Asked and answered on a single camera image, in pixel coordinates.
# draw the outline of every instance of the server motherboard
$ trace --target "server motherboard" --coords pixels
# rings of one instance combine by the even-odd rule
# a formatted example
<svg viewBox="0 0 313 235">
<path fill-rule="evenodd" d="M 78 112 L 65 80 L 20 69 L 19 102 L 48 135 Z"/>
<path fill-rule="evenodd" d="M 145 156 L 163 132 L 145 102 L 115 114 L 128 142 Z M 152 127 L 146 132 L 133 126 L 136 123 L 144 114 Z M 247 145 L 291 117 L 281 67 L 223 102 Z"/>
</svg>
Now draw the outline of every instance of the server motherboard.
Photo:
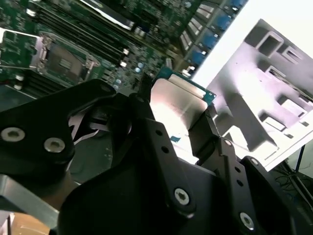
<svg viewBox="0 0 313 235">
<path fill-rule="evenodd" d="M 223 7 L 226 18 L 217 25 L 225 31 L 237 11 L 227 6 L 244 2 L 2 0 L 0 83 L 33 98 L 91 79 L 136 92 L 144 74 L 153 79 L 163 66 L 180 72 L 201 63 L 201 42 L 209 39 L 193 40 L 192 33 L 209 29 L 208 6 Z"/>
</svg>

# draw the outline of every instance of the black metal bracket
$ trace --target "black metal bracket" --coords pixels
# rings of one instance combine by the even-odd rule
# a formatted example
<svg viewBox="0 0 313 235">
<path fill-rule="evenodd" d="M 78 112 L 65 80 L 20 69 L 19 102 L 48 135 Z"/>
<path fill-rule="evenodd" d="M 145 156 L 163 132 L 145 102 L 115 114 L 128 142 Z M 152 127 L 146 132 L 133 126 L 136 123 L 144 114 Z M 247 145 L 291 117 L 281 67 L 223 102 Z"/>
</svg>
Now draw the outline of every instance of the black metal bracket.
<svg viewBox="0 0 313 235">
<path fill-rule="evenodd" d="M 115 95 L 105 82 L 93 80 L 1 112 L 0 172 L 44 182 L 63 175 L 74 155 L 72 130 L 84 115 L 77 122 L 70 118 L 96 103 L 109 104 Z"/>
<path fill-rule="evenodd" d="M 258 221 L 266 231 L 278 235 L 313 234 L 300 212 L 255 158 L 245 157 L 241 164 L 246 168 Z"/>
<path fill-rule="evenodd" d="M 230 205 L 230 211 L 225 213 L 230 213 L 233 226 L 242 234 L 261 234 L 245 167 L 237 161 L 230 141 L 220 138 L 216 146 L 214 153 L 201 166 L 215 172 L 224 182 Z"/>
<path fill-rule="evenodd" d="M 191 218 L 196 211 L 196 201 L 164 125 L 155 121 L 148 100 L 138 94 L 130 96 L 130 110 L 131 134 L 139 137 L 145 159 L 155 166 L 167 206 Z"/>
</svg>

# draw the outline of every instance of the capacitor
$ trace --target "capacitor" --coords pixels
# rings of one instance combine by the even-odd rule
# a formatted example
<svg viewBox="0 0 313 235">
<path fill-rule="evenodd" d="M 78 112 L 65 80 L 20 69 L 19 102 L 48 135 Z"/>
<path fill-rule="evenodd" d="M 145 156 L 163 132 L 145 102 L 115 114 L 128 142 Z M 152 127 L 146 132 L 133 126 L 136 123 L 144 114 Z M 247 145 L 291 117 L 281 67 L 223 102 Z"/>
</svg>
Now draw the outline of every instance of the capacitor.
<svg viewBox="0 0 313 235">
<path fill-rule="evenodd" d="M 136 72 L 136 73 L 140 73 L 140 72 L 141 72 L 141 69 L 140 69 L 140 68 L 135 68 L 135 72 Z"/>
<path fill-rule="evenodd" d="M 23 86 L 22 86 L 22 85 L 19 85 L 19 84 L 16 84 L 16 85 L 14 85 L 14 88 L 15 88 L 16 90 L 20 91 L 20 90 L 23 88 Z"/>
<path fill-rule="evenodd" d="M 185 2 L 185 7 L 186 8 L 190 8 L 192 6 L 191 2 L 187 1 Z"/>
<path fill-rule="evenodd" d="M 15 79 L 17 79 L 17 80 L 19 80 L 19 81 L 24 81 L 24 77 L 23 76 L 21 76 L 21 75 L 16 75 L 15 76 Z"/>
<path fill-rule="evenodd" d="M 138 68 L 142 69 L 145 65 L 143 63 L 138 63 Z"/>
</svg>

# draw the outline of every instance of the dimm slot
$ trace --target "dimm slot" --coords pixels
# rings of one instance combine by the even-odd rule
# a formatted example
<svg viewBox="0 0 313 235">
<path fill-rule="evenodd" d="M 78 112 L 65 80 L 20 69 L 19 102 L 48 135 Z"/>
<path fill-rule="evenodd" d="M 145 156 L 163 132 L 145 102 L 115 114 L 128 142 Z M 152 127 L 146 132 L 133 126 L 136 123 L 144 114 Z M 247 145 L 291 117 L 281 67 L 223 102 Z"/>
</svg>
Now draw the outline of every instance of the dimm slot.
<svg viewBox="0 0 313 235">
<path fill-rule="evenodd" d="M 43 8 L 40 8 L 38 12 L 37 21 L 38 23 L 51 28 L 61 36 L 70 39 L 71 41 L 83 46 L 95 54 L 98 54 L 111 63 L 119 65 L 120 59 L 122 57 L 121 51 L 115 49 L 111 45 L 101 41 L 93 35 L 90 35 L 81 28 L 70 25 L 62 18 L 59 18 L 56 15 L 52 15 Z"/>
<path fill-rule="evenodd" d="M 24 90 L 35 98 L 53 94 L 66 88 L 61 84 L 43 77 L 33 71 L 27 72 L 25 77 L 27 78 L 27 81 L 24 86 Z"/>
</svg>

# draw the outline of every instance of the silver screw head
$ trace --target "silver screw head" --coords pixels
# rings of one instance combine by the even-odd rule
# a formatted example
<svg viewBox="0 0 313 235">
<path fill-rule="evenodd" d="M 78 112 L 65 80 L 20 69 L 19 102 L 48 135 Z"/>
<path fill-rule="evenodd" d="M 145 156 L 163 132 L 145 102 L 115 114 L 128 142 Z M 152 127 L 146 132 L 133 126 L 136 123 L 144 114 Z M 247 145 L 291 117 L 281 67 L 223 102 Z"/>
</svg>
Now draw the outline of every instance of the silver screw head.
<svg viewBox="0 0 313 235">
<path fill-rule="evenodd" d="M 231 142 L 229 140 L 224 140 L 224 142 L 229 145 L 229 146 L 232 146 Z"/>
<path fill-rule="evenodd" d="M 25 132 L 18 127 L 8 127 L 1 131 L 1 138 L 6 142 L 19 142 L 25 138 Z"/>
<path fill-rule="evenodd" d="M 253 162 L 253 164 L 255 164 L 255 165 L 259 165 L 258 161 L 257 161 L 257 160 L 255 160 L 254 158 L 251 158 L 251 161 Z"/>
<path fill-rule="evenodd" d="M 182 204 L 183 206 L 186 206 L 189 204 L 189 195 L 186 193 L 185 190 L 181 188 L 177 188 L 174 192 L 176 200 Z"/>
<path fill-rule="evenodd" d="M 242 213 L 240 213 L 240 219 L 246 228 L 248 228 L 251 231 L 254 230 L 254 222 L 249 215 L 242 212 Z"/>
<path fill-rule="evenodd" d="M 49 153 L 61 153 L 65 149 L 65 143 L 59 138 L 49 138 L 45 141 L 44 147 Z"/>
</svg>

